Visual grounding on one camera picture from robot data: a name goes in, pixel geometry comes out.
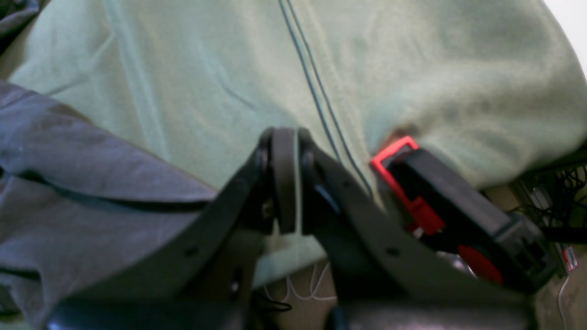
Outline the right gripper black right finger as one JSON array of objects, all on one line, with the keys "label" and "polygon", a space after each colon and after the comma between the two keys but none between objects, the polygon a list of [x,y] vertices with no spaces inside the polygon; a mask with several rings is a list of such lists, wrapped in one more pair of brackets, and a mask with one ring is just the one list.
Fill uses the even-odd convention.
[{"label": "right gripper black right finger", "polygon": [[452,267],[386,215],[299,129],[301,228],[326,251],[338,305],[327,330],[535,330],[530,301]]}]

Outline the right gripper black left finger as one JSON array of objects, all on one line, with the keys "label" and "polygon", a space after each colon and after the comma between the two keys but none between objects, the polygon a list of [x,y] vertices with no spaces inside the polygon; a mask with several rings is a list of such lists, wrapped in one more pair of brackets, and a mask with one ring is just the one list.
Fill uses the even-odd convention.
[{"label": "right gripper black left finger", "polygon": [[272,142],[185,230],[130,267],[64,299],[48,330],[247,330],[252,276],[272,231]]}]

